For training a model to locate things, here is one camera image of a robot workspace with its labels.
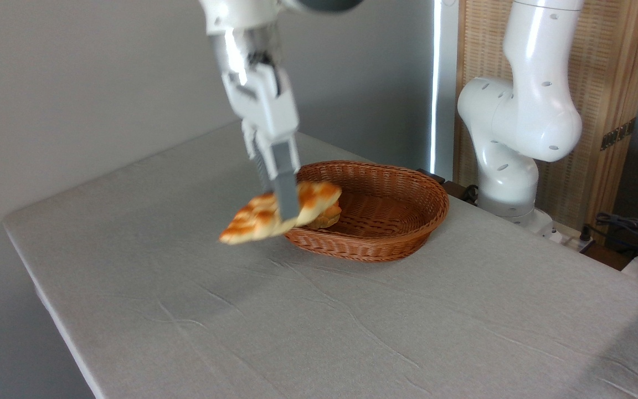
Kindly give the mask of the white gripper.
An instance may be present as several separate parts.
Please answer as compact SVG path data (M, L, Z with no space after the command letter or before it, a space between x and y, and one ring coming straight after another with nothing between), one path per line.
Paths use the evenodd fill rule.
M242 119L246 153L256 164L263 192L275 194L282 221L296 219L299 116L286 71L257 63L237 73L226 71L221 78L230 106Z

